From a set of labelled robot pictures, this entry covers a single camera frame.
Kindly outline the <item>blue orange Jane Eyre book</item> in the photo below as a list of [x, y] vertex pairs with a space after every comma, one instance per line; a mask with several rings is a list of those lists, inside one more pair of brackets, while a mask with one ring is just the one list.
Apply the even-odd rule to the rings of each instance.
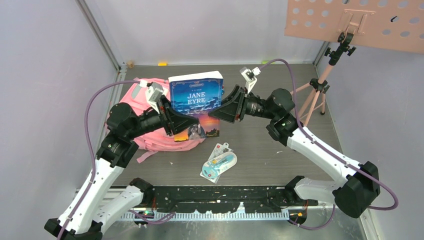
[[221, 106], [224, 78], [215, 71], [170, 76], [169, 93], [172, 108], [198, 119], [198, 123], [174, 136], [175, 142], [217, 138], [220, 120], [209, 116]]

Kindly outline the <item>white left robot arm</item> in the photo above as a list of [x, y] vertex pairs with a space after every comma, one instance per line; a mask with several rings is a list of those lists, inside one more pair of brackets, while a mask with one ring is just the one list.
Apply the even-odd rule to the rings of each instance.
[[137, 114], [126, 102], [109, 111], [108, 134], [97, 152], [90, 151], [91, 171], [68, 208], [57, 218], [47, 220], [44, 229], [58, 240], [100, 240], [124, 213], [140, 205], [148, 207], [154, 199], [153, 186], [135, 178], [124, 191], [106, 205], [106, 193], [128, 166], [138, 150], [137, 137], [164, 129], [168, 136], [179, 134], [197, 124], [197, 118], [177, 112], [155, 83], [151, 106]]

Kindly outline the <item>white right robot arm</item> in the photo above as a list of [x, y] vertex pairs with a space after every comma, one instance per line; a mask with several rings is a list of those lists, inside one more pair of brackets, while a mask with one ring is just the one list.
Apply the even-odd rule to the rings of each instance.
[[299, 205], [303, 200], [326, 202], [351, 218], [359, 218], [381, 193], [376, 183], [377, 166], [346, 157], [303, 126], [291, 113], [295, 103], [288, 90], [277, 88], [267, 99], [254, 95], [251, 90], [259, 68], [244, 67], [240, 73], [245, 86], [236, 85], [209, 116], [229, 123], [241, 121], [246, 115], [269, 119], [266, 129], [273, 140], [302, 154], [331, 177], [330, 181], [322, 181], [296, 176], [285, 186], [287, 202], [291, 205]]

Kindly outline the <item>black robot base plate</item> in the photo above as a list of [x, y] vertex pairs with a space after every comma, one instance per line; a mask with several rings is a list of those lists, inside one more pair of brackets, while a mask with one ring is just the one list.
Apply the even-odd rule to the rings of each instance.
[[135, 188], [142, 194], [137, 207], [160, 213], [234, 213], [243, 207], [248, 214], [277, 213], [288, 207], [315, 207], [317, 200], [302, 200], [284, 186], [150, 186]]

